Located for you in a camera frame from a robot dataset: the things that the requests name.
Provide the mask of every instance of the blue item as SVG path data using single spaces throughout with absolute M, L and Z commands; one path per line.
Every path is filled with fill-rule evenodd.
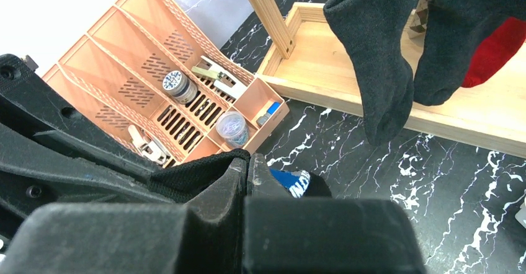
M 301 198 L 311 182 L 311 176 L 309 172 L 305 170 L 286 172 L 283 170 L 270 169 L 270 173 L 295 198 Z
M 274 114 L 274 112 L 276 112 L 276 110 L 279 108 L 279 105 L 280 105 L 279 102 L 274 102 L 274 103 L 270 106 L 270 108 L 267 110 L 267 113 L 269 113 L 269 114 L 271 114 L 271 115 Z

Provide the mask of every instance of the black fabric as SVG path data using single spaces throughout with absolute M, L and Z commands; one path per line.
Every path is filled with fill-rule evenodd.
M 148 180 L 148 188 L 177 203 L 186 203 L 219 179 L 234 158 L 246 161 L 243 173 L 247 175 L 250 153 L 235 149 L 156 172 Z
M 412 69 L 400 38 L 414 0 L 329 0 L 324 14 L 354 65 L 365 134 L 378 146 L 405 125 L 413 100 Z
M 247 197 L 244 211 L 243 273 L 426 273 L 392 201 Z
M 478 45 L 510 16 L 526 19 L 526 0 L 431 0 L 414 101 L 448 100 L 462 85 Z
M 311 182 L 303 194 L 304 197 L 332 197 L 332 192 L 325 180 L 319 175 L 309 172 Z
M 161 169 L 104 133 L 10 54 L 0 54 L 0 120 L 48 149 L 94 162 L 141 183 Z
M 201 233 L 196 218 L 183 205 L 52 203 L 21 225 L 0 273 L 196 273 L 174 271 L 189 263 L 181 252 Z

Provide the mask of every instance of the wooden stick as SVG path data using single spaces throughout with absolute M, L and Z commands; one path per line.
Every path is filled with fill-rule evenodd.
M 295 42 L 274 0 L 249 0 L 281 56 L 290 57 Z

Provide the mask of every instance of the red sock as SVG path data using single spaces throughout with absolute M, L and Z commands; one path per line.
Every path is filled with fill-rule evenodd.
M 507 19 L 478 46 L 462 87 L 471 88 L 496 74 L 526 40 L 526 21 Z

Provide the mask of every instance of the black sock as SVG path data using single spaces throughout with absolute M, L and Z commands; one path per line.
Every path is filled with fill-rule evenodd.
M 354 65 L 365 134 L 378 146 L 405 125 L 413 99 L 412 69 L 400 38 L 414 0 L 329 0 L 324 14 Z
M 478 45 L 510 15 L 526 15 L 525 4 L 526 0 L 431 0 L 414 101 L 441 105 L 448 100 L 462 85 Z
M 311 182 L 303 194 L 304 197 L 332 197 L 332 192 L 327 182 L 320 175 L 309 172 Z

